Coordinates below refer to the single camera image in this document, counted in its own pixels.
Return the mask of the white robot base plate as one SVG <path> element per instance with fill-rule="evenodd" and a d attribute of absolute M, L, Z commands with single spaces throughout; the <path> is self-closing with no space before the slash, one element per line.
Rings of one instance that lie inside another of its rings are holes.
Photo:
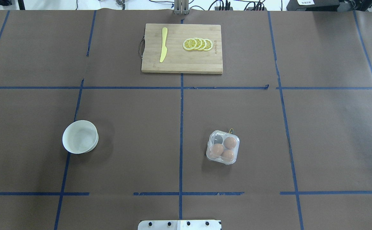
<path fill-rule="evenodd" d="M 221 230 L 221 220 L 145 220 L 138 230 Z"/>

